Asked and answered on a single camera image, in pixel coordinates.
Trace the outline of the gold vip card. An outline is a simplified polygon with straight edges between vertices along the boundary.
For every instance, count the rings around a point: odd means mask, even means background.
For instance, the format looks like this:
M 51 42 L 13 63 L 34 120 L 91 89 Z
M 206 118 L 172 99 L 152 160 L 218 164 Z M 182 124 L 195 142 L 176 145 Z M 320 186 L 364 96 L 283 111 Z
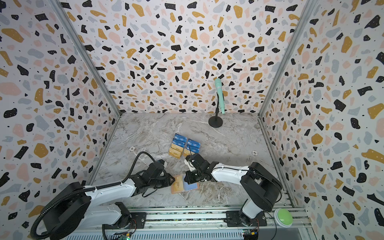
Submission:
M 183 176 L 175 176 L 175 181 L 171 185 L 171 193 L 176 194 L 184 191 Z
M 183 152 L 184 151 L 184 148 L 181 147 L 181 146 L 178 146 L 178 145 L 175 145 L 175 144 L 171 144 L 171 148 L 176 150 L 176 151 L 179 151 L 179 152 Z
M 180 159 L 180 157 L 182 156 L 182 152 L 179 152 L 178 150 L 174 149 L 169 149 L 169 155 L 176 159 Z
M 193 152 L 190 149 L 185 149 L 183 152 L 185 157 L 193 155 Z

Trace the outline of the pink leather card holder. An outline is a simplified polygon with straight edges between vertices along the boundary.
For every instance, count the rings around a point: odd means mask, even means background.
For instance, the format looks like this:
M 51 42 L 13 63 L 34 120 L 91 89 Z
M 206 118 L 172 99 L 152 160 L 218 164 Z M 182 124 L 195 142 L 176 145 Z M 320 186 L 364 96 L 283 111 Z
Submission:
M 199 184 L 198 183 L 194 183 L 194 184 L 188 184 L 186 181 L 185 181 L 185 177 L 186 175 L 182 175 L 183 176 L 183 184 L 184 184 L 184 191 L 183 192 L 187 192 L 187 191 L 192 191 L 192 190 L 197 190 L 199 188 Z

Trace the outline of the blue card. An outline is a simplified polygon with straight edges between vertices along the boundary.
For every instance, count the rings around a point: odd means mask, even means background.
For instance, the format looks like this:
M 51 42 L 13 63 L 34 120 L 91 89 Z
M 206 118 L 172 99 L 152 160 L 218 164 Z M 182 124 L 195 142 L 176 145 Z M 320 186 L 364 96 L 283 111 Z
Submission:
M 185 142 L 183 142 L 183 141 L 179 141 L 179 140 L 176 140 L 176 139 L 173 139 L 172 143 L 173 143 L 174 145 L 180 146 L 180 147 L 182 147 L 182 148 L 184 148 L 184 146 L 185 146 L 185 144 L 186 144 Z
M 190 146 L 190 145 L 187 145 L 187 146 L 186 146 L 186 150 L 187 150 L 189 153 L 199 153 L 199 151 L 200 151 L 199 148 L 196 148 L 196 147 L 193 147 L 193 146 Z
M 199 142 L 196 142 L 194 140 L 188 139 L 187 144 L 194 147 L 194 148 L 200 148 L 201 144 Z
M 187 138 L 179 134 L 175 134 L 174 139 L 178 141 L 182 141 L 184 143 L 187 142 Z

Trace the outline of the green push button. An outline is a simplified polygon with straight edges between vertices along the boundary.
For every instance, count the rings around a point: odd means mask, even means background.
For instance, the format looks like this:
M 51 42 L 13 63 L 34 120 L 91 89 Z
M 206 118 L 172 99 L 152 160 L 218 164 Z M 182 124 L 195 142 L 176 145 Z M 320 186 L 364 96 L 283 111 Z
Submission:
M 274 212 L 274 220 L 282 228 L 290 228 L 293 225 L 293 216 L 286 209 L 276 209 Z

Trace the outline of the blue card back right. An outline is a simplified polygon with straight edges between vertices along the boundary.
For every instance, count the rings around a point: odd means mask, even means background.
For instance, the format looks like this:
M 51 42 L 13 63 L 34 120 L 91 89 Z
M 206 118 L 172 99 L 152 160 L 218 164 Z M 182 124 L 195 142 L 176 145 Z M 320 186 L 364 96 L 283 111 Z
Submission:
M 201 144 L 199 142 L 196 142 L 194 140 L 188 139 L 187 144 L 194 147 L 194 148 L 200 148 Z

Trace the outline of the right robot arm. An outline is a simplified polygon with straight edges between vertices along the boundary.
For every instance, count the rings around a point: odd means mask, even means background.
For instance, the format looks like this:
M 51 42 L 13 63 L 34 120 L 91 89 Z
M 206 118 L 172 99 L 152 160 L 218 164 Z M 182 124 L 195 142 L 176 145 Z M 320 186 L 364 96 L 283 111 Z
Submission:
M 263 227 L 265 213 L 270 213 L 282 197 L 283 186 L 261 164 L 235 167 L 219 162 L 209 163 L 200 154 L 186 157 L 189 167 L 184 178 L 189 185 L 197 182 L 228 182 L 244 188 L 248 199 L 239 211 L 227 211 L 224 222 L 228 227 Z

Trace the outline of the mint green microphone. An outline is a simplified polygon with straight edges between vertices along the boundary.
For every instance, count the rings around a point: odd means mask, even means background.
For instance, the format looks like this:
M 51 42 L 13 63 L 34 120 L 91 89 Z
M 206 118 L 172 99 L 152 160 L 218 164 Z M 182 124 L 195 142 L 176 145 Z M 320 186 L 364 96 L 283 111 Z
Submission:
M 219 100 L 219 109 L 222 114 L 225 114 L 225 100 L 224 100 L 224 94 L 222 89 L 222 81 L 220 78 L 215 79 L 215 87 L 217 90 L 217 95 Z

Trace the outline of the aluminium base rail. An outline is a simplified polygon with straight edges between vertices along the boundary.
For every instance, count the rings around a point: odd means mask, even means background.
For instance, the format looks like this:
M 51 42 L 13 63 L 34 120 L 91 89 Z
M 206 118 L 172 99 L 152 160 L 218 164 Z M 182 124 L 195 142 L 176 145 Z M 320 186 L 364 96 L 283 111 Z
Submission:
M 293 225 L 282 228 L 274 220 L 276 209 L 286 209 L 293 216 Z M 129 233 L 130 240 L 314 240 L 312 225 L 303 208 L 278 204 L 272 212 L 265 213 L 267 225 L 263 227 L 228 227 L 224 222 L 227 211 L 239 211 L 233 207 L 185 207 L 131 209 L 134 214 L 145 213 L 142 229 L 105 229 L 100 225 L 77 228 L 68 240 L 123 239 Z

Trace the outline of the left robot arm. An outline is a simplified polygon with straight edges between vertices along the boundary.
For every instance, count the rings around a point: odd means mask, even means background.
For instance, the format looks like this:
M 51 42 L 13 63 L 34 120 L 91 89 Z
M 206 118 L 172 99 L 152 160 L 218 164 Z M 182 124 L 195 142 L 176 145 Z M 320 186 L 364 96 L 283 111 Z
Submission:
M 41 211 L 31 227 L 34 240 L 61 240 L 77 228 L 100 225 L 105 229 L 142 229 L 145 213 L 134 214 L 120 199 L 147 197 L 147 190 L 170 187 L 175 178 L 166 172 L 164 161 L 151 163 L 146 170 L 129 172 L 121 181 L 99 186 L 72 183 Z

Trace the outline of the black microphone stand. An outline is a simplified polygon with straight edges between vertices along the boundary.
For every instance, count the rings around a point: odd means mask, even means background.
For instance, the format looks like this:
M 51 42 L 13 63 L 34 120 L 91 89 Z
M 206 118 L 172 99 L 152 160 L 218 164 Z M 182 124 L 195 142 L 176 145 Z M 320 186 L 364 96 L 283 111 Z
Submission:
M 220 106 L 219 106 L 219 99 L 217 101 L 217 106 L 216 106 L 216 112 L 215 116 L 212 116 L 209 118 L 209 125 L 213 128 L 219 128 L 223 125 L 223 120 L 221 117 L 219 117 L 219 112 L 220 112 Z

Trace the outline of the blue card back left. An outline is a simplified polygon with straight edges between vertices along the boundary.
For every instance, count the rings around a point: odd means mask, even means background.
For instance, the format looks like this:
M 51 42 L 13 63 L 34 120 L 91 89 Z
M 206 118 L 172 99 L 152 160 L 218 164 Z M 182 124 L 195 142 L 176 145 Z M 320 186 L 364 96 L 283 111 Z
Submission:
M 187 142 L 187 138 L 179 134 L 175 134 L 174 139 L 178 141 L 182 141 L 184 143 Z

